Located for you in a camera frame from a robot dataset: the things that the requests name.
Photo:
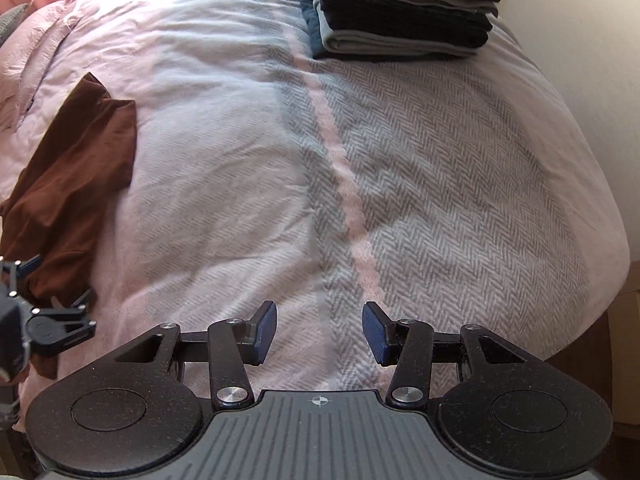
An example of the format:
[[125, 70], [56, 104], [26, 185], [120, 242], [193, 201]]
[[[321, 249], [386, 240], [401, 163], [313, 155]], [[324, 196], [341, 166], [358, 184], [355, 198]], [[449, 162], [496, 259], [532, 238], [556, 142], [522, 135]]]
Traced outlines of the brown long sleeve shirt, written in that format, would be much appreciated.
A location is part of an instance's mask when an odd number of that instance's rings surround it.
[[2, 256], [41, 259], [18, 289], [34, 307], [68, 307], [90, 287], [108, 206], [128, 188], [137, 105], [85, 74], [1, 205]]

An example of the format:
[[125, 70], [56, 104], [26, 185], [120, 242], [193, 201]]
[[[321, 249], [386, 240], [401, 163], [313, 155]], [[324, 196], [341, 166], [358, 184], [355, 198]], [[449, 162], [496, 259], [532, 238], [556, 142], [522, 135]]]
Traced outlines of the pink pillow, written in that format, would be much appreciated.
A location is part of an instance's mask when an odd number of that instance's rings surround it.
[[26, 113], [56, 50], [77, 23], [74, 4], [58, 1], [30, 14], [1, 47], [1, 131]]

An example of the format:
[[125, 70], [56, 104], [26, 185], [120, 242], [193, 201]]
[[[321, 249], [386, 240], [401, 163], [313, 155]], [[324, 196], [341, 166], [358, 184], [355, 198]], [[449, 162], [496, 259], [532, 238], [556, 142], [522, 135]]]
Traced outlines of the grey checked pillow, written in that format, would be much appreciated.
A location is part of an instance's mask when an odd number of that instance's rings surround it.
[[6, 40], [15, 32], [15, 29], [22, 24], [28, 8], [28, 3], [22, 3], [7, 10], [0, 16], [0, 46], [3, 46]]

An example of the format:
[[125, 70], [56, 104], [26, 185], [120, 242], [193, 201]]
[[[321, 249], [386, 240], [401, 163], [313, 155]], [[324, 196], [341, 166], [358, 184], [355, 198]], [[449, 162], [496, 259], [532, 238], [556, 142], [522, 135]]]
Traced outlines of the grey folded garment bottom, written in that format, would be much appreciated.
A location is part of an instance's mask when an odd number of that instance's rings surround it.
[[356, 29], [334, 29], [322, 11], [318, 14], [322, 46], [333, 54], [386, 56], [386, 58], [417, 58], [446, 54], [466, 58], [477, 48], [459, 47], [442, 41], [413, 40], [380, 36]]

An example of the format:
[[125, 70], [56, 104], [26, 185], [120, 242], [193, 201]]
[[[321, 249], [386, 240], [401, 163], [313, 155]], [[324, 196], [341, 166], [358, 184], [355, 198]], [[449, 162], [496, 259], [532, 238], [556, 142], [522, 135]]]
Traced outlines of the dark navy folded garment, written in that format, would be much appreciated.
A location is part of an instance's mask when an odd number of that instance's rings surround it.
[[[450, 6], [414, 6], [395, 0], [300, 0], [314, 58], [361, 58], [362, 60], [400, 60], [386, 56], [333, 54], [323, 46], [318, 14], [320, 11], [334, 29], [356, 29], [380, 36], [413, 40], [442, 41], [459, 47], [484, 47], [492, 24], [485, 12]], [[457, 58], [446, 54], [418, 58]]]

